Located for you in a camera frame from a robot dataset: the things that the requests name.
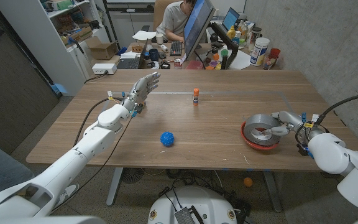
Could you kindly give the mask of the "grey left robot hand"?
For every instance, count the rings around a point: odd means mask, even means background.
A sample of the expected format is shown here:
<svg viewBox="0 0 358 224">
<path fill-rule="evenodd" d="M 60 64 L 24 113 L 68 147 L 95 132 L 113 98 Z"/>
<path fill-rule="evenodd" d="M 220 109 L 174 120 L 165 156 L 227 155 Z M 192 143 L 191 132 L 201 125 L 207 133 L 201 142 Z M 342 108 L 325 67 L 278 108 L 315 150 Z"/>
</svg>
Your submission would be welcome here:
<svg viewBox="0 0 358 224">
<path fill-rule="evenodd" d="M 127 97 L 122 101 L 121 105 L 124 106 L 130 113 L 139 109 L 139 105 L 145 101 L 148 94 L 158 87 L 158 82 L 161 74 L 153 72 L 140 78 L 134 85 Z"/>
</svg>

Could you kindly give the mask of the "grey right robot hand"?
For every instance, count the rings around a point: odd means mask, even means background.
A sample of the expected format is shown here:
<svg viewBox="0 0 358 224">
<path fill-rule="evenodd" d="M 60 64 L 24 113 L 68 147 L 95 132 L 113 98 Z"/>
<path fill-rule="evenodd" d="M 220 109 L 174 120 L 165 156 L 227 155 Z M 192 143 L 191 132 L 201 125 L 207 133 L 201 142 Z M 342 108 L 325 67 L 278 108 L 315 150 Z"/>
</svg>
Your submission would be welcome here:
<svg viewBox="0 0 358 224">
<path fill-rule="evenodd" d="M 295 140 L 302 146 L 307 146 L 312 138 L 319 134 L 326 133 L 314 121 L 303 120 L 300 115 L 289 111 L 279 111 L 272 113 L 270 118 L 273 119 L 273 125 L 265 128 L 261 133 L 268 137 L 278 137 L 288 135 L 290 132 L 295 133 Z"/>
</svg>

